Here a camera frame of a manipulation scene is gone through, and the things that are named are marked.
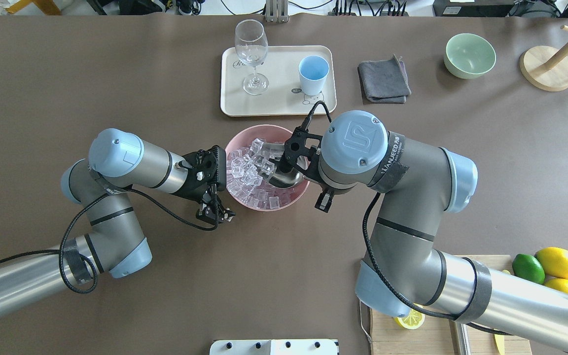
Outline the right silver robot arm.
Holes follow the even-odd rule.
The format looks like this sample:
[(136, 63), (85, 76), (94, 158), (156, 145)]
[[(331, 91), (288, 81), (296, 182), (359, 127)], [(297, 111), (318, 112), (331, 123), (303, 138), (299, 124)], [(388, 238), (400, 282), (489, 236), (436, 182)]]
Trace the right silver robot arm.
[(358, 183), (374, 190), (361, 229), (366, 254), (356, 284), (365, 305), (390, 316), (408, 307), (482, 332), (514, 335), (568, 353), (568, 294), (434, 247), (446, 212), (475, 193), (475, 163), (389, 131), (363, 110), (309, 132), (313, 114), (284, 142), (278, 169), (322, 188), (316, 209)]

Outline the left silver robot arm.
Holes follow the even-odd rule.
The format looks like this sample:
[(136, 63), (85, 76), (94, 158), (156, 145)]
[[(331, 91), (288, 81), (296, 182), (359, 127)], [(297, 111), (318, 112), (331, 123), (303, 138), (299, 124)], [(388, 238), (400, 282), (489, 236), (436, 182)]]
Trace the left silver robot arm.
[(215, 144), (178, 155), (116, 128), (101, 131), (88, 157), (63, 173), (61, 190), (82, 206), (53, 248), (23, 252), (0, 260), (0, 318), (63, 290), (92, 292), (98, 276), (133, 274), (152, 260), (129, 199), (151, 196), (135, 186), (155, 189), (198, 204), (205, 225), (170, 216), (201, 231), (232, 220), (219, 193), (227, 183), (227, 154)]

